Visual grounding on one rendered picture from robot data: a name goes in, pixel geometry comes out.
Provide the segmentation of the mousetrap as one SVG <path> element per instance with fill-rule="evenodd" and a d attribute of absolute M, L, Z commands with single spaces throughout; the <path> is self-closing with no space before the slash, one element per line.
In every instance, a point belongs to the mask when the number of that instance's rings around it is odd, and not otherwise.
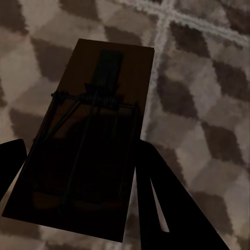
<path fill-rule="evenodd" d="M 2 217 L 123 242 L 154 52 L 78 39 Z"/>

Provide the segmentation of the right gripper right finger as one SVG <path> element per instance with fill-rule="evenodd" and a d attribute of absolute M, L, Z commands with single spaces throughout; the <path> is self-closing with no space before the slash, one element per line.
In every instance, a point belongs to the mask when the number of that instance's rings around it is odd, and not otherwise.
<path fill-rule="evenodd" d="M 230 250 L 151 143 L 135 140 L 135 164 L 142 250 Z M 170 232 L 160 227 L 151 181 Z"/>

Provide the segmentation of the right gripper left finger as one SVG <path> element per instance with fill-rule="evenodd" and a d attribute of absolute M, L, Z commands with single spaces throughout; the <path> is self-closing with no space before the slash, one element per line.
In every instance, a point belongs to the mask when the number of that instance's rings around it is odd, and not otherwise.
<path fill-rule="evenodd" d="M 23 139 L 0 144 L 0 201 L 27 158 Z"/>

